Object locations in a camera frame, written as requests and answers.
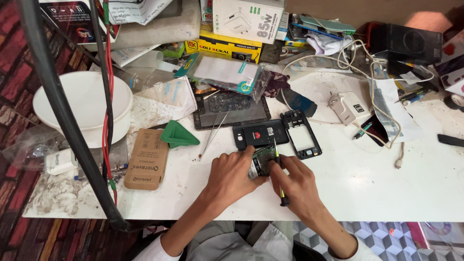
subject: black box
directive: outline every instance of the black box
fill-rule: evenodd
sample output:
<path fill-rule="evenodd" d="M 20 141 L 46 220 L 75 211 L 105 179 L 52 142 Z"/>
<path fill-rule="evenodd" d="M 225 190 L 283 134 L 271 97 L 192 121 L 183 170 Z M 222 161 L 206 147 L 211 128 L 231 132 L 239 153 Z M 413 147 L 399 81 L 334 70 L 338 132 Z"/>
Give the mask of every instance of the black box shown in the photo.
<path fill-rule="evenodd" d="M 371 32 L 371 54 L 379 58 L 416 65 L 431 65 L 441 61 L 441 33 L 385 24 Z"/>

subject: white charger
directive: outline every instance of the white charger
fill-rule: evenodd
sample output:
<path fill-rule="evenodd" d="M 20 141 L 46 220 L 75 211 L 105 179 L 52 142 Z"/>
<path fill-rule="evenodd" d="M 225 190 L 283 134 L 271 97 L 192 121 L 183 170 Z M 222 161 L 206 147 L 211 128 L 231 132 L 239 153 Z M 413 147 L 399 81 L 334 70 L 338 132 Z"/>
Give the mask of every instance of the white charger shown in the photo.
<path fill-rule="evenodd" d="M 45 171 L 50 175 L 58 175 L 76 168 L 78 168 L 78 162 L 71 148 L 45 157 Z"/>
<path fill-rule="evenodd" d="M 352 91 L 340 92 L 333 96 L 329 101 L 329 107 L 345 126 L 371 115 L 367 106 Z"/>
<path fill-rule="evenodd" d="M 238 12 L 224 19 L 224 25 L 234 33 L 243 33 L 251 29 L 250 20 L 242 12 L 242 8 L 238 8 Z"/>

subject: left hand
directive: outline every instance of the left hand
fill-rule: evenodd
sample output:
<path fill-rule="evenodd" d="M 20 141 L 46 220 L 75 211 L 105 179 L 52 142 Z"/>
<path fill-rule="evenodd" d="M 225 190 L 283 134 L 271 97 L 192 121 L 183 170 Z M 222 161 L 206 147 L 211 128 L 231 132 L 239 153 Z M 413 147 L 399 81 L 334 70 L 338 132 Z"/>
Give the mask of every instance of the left hand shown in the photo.
<path fill-rule="evenodd" d="M 214 203 L 216 217 L 237 200 L 269 180 L 263 176 L 255 179 L 248 177 L 248 169 L 251 167 L 251 157 L 254 152 L 255 148 L 250 145 L 244 152 L 232 152 L 229 155 L 223 153 L 219 158 L 213 159 L 208 184 L 199 197 Z"/>

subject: shirt sleeve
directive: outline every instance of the shirt sleeve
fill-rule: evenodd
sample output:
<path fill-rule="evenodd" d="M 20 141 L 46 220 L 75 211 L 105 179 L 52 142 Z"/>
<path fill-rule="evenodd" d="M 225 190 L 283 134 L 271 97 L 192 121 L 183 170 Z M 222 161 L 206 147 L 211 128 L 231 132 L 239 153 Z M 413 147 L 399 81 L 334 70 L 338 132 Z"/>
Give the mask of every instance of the shirt sleeve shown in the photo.
<path fill-rule="evenodd" d="M 334 254 L 334 252 L 331 249 L 329 249 L 329 253 L 335 261 L 382 261 L 382 259 L 380 259 L 378 255 L 374 254 L 374 252 L 372 252 L 372 250 L 369 247 L 367 247 L 364 243 L 359 241 L 357 237 L 353 237 L 358 242 L 358 250 L 356 251 L 356 253 L 350 258 L 340 259 Z"/>
<path fill-rule="evenodd" d="M 140 254 L 134 259 L 134 261 L 178 261 L 182 253 L 177 257 L 171 257 L 168 255 L 163 246 L 161 246 L 161 236 L 158 236 L 149 246 L 147 246 Z"/>

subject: green plastic triangle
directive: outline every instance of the green plastic triangle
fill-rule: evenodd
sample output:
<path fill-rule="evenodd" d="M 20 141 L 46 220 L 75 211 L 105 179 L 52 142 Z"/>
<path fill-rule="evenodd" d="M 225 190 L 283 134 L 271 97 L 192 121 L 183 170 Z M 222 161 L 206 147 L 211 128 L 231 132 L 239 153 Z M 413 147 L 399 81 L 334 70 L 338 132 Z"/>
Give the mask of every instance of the green plastic triangle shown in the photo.
<path fill-rule="evenodd" d="M 200 141 L 180 123 L 170 120 L 166 125 L 161 140 L 169 143 L 171 149 L 179 146 L 198 145 Z"/>

